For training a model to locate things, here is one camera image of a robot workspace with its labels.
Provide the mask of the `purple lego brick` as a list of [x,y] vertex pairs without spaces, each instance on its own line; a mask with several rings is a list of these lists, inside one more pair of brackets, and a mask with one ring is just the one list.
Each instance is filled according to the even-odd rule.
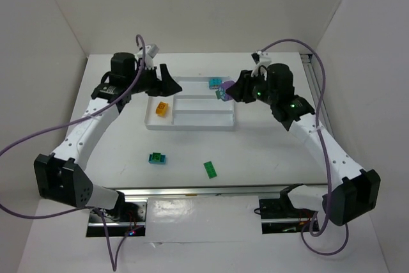
[[219,91],[223,94],[226,93],[226,90],[230,88],[232,85],[234,85],[234,81],[224,81],[220,86],[219,86]]

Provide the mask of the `yellow lego brick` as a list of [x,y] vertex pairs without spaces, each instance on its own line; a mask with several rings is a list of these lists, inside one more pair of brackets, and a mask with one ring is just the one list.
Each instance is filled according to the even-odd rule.
[[158,104],[158,106],[157,106],[157,108],[155,110],[155,114],[157,116],[160,116],[160,117],[165,117],[166,114],[167,114],[168,109],[169,109],[169,104],[168,103],[159,102],[159,104]]

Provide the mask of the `teal round lego brick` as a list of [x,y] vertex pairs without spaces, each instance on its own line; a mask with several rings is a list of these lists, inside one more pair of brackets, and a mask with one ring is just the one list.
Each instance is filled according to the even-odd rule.
[[222,83],[223,80],[221,78],[210,78],[208,81],[208,88],[210,90],[217,90]]

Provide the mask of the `green lego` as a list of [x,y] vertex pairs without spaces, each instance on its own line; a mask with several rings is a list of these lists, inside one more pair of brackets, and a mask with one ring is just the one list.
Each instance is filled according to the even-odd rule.
[[215,94],[216,94],[217,99],[222,100],[223,102],[228,102],[232,100],[232,97],[230,97],[226,92],[222,90],[216,90]]

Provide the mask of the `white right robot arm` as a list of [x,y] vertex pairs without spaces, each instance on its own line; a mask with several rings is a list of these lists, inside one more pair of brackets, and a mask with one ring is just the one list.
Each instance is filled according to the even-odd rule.
[[236,102],[259,100],[273,117],[311,154],[327,176],[327,191],[304,184],[292,188],[288,199],[293,208],[323,210],[329,220],[343,226],[376,206],[381,178],[355,162],[317,119],[317,110],[295,94],[293,73],[279,63],[256,70],[243,70],[226,93]]

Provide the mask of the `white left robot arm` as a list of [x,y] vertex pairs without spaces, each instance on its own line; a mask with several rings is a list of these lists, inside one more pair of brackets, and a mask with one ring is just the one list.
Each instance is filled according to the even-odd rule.
[[40,154],[35,159],[40,196],[75,208],[99,208],[119,215],[125,207],[125,195],[94,184],[86,175],[88,160],[132,95],[145,93],[150,97],[169,97],[181,91],[165,63],[153,66],[150,56],[115,53],[111,69],[93,90],[81,122],[50,154]]

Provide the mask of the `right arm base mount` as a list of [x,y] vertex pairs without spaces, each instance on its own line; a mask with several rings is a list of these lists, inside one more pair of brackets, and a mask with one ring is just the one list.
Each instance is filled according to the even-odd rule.
[[253,212],[261,218],[262,234],[300,233],[311,222],[314,211],[296,209],[289,200],[289,192],[298,186],[286,187],[278,198],[259,199],[259,207]]

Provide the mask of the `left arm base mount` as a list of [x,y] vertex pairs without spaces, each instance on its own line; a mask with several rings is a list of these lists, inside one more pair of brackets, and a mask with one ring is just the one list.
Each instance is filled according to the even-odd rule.
[[[124,204],[119,215],[111,215],[112,211],[101,210],[110,237],[120,238],[126,232],[129,237],[144,237],[146,232],[146,217],[149,194],[140,189],[118,189],[124,194]],[[86,228],[87,238],[105,237],[102,218],[92,210]]]

